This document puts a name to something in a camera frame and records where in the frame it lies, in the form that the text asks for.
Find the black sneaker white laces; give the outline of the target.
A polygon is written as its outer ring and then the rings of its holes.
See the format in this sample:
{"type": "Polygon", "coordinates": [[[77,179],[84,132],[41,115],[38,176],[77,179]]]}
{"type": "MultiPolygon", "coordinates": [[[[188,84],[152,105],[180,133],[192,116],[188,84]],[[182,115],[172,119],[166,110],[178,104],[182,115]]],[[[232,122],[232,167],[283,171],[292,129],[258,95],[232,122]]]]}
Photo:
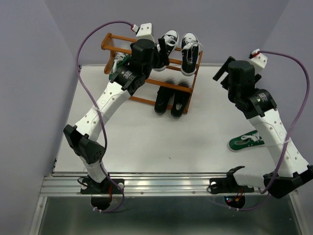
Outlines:
{"type": "MultiPolygon", "coordinates": [[[[165,40],[167,54],[168,54],[168,56],[170,56],[170,54],[178,46],[179,34],[175,30],[169,30],[166,33],[164,33],[161,38],[163,38],[165,40]]],[[[159,43],[157,44],[156,47],[157,47],[158,52],[160,52],[160,45],[159,45],[159,43]]],[[[157,71],[157,72],[160,72],[160,71],[163,71],[165,69],[166,69],[166,65],[163,65],[163,66],[158,65],[157,68],[155,68],[153,70],[157,71]]]]}

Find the green sneaker white laces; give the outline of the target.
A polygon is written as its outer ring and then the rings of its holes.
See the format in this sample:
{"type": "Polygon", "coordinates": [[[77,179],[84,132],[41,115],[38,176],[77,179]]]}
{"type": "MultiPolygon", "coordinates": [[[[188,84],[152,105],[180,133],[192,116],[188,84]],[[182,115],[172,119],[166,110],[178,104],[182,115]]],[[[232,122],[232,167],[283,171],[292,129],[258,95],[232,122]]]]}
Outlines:
{"type": "Polygon", "coordinates": [[[117,71],[117,69],[127,63],[128,59],[130,58],[129,54],[117,52],[115,58],[113,60],[113,65],[111,71],[109,73],[109,80],[112,79],[112,75],[117,71]]]}

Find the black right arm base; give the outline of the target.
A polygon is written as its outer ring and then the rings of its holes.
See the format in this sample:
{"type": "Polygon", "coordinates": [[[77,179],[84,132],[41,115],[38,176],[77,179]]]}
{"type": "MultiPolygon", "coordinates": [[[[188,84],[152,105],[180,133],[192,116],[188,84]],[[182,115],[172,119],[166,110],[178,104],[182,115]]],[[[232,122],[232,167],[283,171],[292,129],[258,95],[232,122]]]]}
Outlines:
{"type": "Polygon", "coordinates": [[[248,186],[240,186],[236,183],[234,178],[234,173],[236,173],[239,169],[244,168],[244,166],[237,166],[235,168],[230,169],[226,173],[226,177],[224,178],[210,178],[210,184],[207,187],[207,192],[211,194],[219,194],[219,193],[253,193],[254,188],[249,188],[248,186]]]}

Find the all black sneaker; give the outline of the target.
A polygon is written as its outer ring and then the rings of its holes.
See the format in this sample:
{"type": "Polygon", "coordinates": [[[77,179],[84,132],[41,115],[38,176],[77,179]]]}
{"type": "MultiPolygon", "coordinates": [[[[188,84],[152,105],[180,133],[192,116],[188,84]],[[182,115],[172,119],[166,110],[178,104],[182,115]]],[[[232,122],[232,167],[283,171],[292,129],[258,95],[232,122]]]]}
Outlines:
{"type": "Polygon", "coordinates": [[[154,106],[154,111],[156,114],[162,115],[166,112],[167,105],[174,92],[174,89],[160,86],[157,92],[156,102],[154,106]]]}
{"type": "Polygon", "coordinates": [[[174,95],[174,102],[171,109],[171,116],[180,118],[188,104],[190,93],[183,91],[176,91],[174,95]]]}

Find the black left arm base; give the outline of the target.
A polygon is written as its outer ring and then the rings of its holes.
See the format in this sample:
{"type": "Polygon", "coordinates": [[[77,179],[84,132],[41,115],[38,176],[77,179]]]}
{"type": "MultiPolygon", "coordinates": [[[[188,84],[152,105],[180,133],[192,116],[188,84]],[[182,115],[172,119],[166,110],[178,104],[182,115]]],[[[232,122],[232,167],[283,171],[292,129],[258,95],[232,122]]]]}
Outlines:
{"type": "Polygon", "coordinates": [[[81,189],[80,193],[84,195],[93,195],[93,194],[122,194],[122,189],[124,186],[124,179],[118,178],[113,179],[113,181],[118,185],[120,184],[120,188],[114,185],[108,178],[105,178],[101,183],[97,183],[94,181],[89,175],[79,177],[77,182],[80,184],[81,189]]]}

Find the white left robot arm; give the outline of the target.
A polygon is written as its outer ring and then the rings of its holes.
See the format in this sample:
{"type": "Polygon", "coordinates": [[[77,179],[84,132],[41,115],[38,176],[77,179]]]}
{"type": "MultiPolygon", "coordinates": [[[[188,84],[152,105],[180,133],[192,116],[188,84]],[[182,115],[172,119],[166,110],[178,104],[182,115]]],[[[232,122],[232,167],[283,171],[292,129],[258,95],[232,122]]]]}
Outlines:
{"type": "Polygon", "coordinates": [[[73,126],[68,124],[64,128],[64,135],[70,148],[82,160],[93,180],[92,187],[98,193],[105,192],[109,187],[108,173],[102,163],[106,147],[97,142],[104,125],[145,83],[152,69],[169,64],[163,38],[160,38],[157,44],[148,39],[139,39],[131,44],[131,49],[131,55],[111,74],[99,99],[92,101],[93,106],[90,110],[73,126]]]}

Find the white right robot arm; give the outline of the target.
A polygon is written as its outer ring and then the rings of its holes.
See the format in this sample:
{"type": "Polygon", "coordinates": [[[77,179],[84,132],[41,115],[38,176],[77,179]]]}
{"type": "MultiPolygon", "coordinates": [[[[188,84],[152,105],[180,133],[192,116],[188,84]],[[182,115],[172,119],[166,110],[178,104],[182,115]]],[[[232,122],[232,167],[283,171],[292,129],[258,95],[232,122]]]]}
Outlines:
{"type": "Polygon", "coordinates": [[[292,142],[272,95],[255,87],[261,78],[259,72],[266,64],[267,57],[261,53],[250,56],[248,61],[230,56],[213,79],[217,81],[227,73],[221,85],[228,91],[229,101],[261,135],[276,169],[268,173],[265,169],[237,166],[229,170],[226,177],[213,179],[212,194],[236,193],[241,189],[253,192],[259,188],[279,199],[313,179],[313,167],[292,142]]]}

